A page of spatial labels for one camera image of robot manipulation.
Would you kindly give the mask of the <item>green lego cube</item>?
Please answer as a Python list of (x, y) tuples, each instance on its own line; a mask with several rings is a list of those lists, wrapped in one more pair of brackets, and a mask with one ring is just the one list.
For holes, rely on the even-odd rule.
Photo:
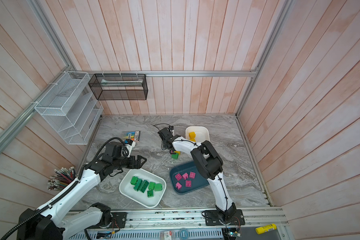
[(154, 191), (155, 192), (160, 192), (163, 190), (163, 185), (160, 184), (160, 183), (155, 183), (155, 186), (154, 186)]
[(171, 154), (172, 159), (177, 160), (179, 157), (179, 153)]
[(153, 190), (155, 189), (155, 185), (156, 185), (155, 182), (150, 182), (150, 183), (149, 183), (149, 186), (148, 186), (148, 190), (149, 190), (149, 191), (153, 191)]
[(139, 178), (137, 176), (133, 176), (130, 181), (131, 185), (136, 185), (138, 180)]

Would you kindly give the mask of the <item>dark green 2x4 lego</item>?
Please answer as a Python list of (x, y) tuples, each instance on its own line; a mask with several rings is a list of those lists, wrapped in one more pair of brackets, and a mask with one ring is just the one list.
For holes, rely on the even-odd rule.
[(143, 180), (139, 191), (142, 192), (142, 193), (144, 193), (144, 192), (147, 190), (147, 188), (148, 188), (148, 186), (149, 186), (149, 183), (150, 183), (149, 181)]

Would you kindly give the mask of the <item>green square lego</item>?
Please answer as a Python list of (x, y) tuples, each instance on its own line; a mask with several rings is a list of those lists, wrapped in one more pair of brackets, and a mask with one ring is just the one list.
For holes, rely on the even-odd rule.
[(153, 191), (153, 190), (148, 190), (148, 191), (147, 191), (147, 197), (148, 197), (148, 198), (154, 197), (154, 191)]

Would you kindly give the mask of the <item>long green lego brick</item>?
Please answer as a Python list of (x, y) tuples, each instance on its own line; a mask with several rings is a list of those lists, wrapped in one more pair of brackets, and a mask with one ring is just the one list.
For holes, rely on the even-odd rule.
[(143, 180), (142, 179), (138, 179), (135, 186), (134, 186), (134, 190), (135, 191), (138, 191), (141, 187), (141, 184), (142, 184)]

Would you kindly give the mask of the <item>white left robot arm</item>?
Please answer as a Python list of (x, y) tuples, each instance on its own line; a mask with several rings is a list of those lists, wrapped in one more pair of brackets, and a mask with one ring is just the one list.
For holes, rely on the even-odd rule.
[(92, 204), (71, 218), (66, 215), (89, 190), (107, 176), (116, 176), (114, 171), (120, 174), (124, 169), (140, 169), (146, 163), (146, 158), (131, 155), (134, 146), (133, 141), (126, 143), (117, 137), (109, 139), (67, 187), (36, 210), (24, 211), (18, 224), (2, 238), (6, 240), (17, 233), (19, 240), (67, 240), (92, 226), (118, 227), (110, 207), (101, 203)]

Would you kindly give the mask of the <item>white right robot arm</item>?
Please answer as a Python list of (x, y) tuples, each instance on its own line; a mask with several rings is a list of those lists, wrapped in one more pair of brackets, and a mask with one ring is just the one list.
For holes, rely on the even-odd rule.
[(223, 160), (210, 141), (197, 143), (180, 135), (173, 135), (169, 128), (158, 131), (166, 149), (179, 151), (192, 157), (199, 174), (205, 178), (213, 191), (216, 209), (223, 221), (231, 219), (237, 211), (223, 176)]

